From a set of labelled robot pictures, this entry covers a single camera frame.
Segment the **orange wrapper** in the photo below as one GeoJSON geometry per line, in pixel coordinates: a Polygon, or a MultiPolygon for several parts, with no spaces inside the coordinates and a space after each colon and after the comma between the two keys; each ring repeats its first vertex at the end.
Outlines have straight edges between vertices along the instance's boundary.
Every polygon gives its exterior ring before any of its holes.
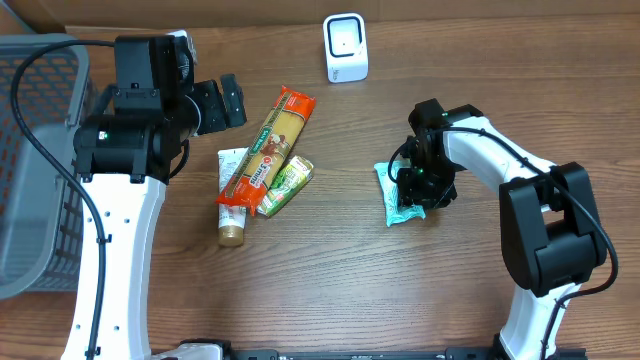
{"type": "Polygon", "coordinates": [[[245,206],[255,215],[315,106],[315,98],[283,86],[253,144],[216,202],[245,206]]]}

